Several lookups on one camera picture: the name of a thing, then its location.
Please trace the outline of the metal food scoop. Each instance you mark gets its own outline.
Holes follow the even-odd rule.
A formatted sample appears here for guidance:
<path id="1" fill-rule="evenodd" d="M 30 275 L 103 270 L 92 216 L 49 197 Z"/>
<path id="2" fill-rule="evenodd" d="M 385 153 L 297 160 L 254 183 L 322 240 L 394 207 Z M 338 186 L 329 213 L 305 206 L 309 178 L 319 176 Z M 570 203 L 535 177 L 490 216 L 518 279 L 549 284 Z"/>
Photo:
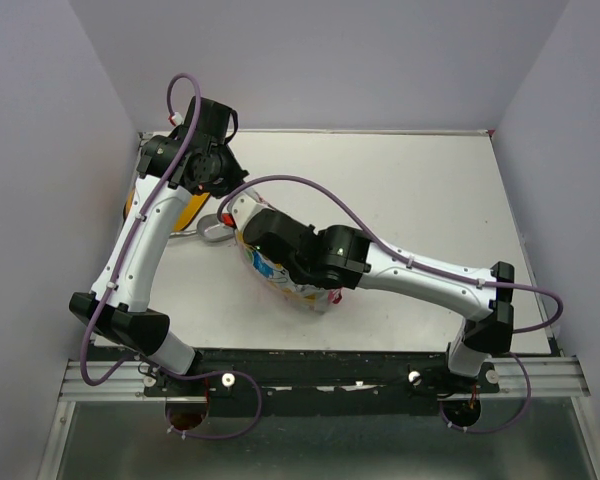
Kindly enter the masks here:
<path id="1" fill-rule="evenodd" d="M 184 230 L 170 234 L 171 238 L 196 238 L 204 243 L 215 244 L 227 241 L 234 237 L 234 230 L 225 225 L 215 215 L 202 216 L 193 230 Z"/>

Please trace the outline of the pet food bag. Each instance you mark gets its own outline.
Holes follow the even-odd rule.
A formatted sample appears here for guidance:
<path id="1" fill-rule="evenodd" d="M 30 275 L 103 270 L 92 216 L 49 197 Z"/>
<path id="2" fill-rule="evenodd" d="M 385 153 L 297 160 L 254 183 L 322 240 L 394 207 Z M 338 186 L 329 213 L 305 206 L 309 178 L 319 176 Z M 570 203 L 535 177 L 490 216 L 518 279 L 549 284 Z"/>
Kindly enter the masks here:
<path id="1" fill-rule="evenodd" d="M 341 289 L 297 284 L 281 264 L 272 262 L 254 246 L 249 246 L 244 241 L 243 233 L 235 230 L 234 238 L 243 263 L 255 279 L 294 308 L 322 314 L 342 300 Z"/>

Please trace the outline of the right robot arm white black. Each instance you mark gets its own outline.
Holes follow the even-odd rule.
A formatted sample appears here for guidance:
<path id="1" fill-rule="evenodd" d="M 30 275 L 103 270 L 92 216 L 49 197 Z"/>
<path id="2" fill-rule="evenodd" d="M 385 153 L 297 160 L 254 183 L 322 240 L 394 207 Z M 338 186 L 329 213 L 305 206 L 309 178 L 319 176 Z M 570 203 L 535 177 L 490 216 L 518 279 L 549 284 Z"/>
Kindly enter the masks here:
<path id="1" fill-rule="evenodd" d="M 458 313 L 463 323 L 449 344 L 440 379 L 460 392 L 473 384 L 488 356 L 509 352 L 514 330 L 514 267 L 469 268 L 377 244 L 360 229 L 306 226 L 260 205 L 234 208 L 233 219 L 255 254 L 281 266 L 296 285 L 388 291 Z"/>

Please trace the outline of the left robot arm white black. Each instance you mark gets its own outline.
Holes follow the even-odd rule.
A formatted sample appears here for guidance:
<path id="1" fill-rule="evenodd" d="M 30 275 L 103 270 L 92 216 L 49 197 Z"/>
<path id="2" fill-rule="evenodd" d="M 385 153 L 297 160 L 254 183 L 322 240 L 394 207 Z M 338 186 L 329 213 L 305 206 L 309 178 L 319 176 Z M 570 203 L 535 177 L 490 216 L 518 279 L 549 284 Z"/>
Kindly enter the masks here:
<path id="1" fill-rule="evenodd" d="M 206 98 L 193 98 L 183 123 L 152 137 L 140 151 L 130 210 L 105 268 L 69 309 L 88 328 L 168 370 L 181 395 L 202 380 L 195 350 L 170 330 L 167 315 L 149 307 L 155 273 L 177 220 L 196 195 L 221 199 L 247 176 L 229 143 L 237 113 Z"/>

